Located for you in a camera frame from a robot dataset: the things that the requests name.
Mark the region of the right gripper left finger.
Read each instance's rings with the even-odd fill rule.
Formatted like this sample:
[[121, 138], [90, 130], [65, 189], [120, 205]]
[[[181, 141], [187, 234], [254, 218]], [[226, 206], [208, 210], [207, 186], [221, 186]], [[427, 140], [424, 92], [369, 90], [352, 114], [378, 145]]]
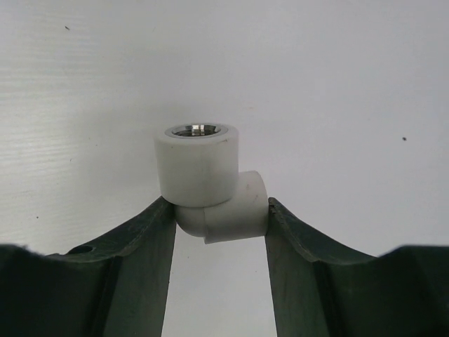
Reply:
[[176, 223], [158, 198], [65, 254], [1, 246], [2, 336], [160, 336]]

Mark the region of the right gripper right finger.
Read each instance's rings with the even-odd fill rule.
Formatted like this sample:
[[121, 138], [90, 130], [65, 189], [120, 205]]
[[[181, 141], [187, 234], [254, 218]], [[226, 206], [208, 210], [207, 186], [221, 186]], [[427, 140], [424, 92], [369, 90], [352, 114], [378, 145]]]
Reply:
[[447, 336], [448, 248], [349, 248], [269, 199], [265, 237], [279, 336]]

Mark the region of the white elbow pipe fitting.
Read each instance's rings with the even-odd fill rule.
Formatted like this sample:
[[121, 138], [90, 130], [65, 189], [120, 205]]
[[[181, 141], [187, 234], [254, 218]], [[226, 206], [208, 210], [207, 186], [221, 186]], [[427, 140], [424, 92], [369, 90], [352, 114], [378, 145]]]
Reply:
[[155, 134], [154, 150], [161, 196], [183, 231], [205, 244], [266, 235], [267, 189], [257, 171], [240, 171], [235, 127], [171, 126]]

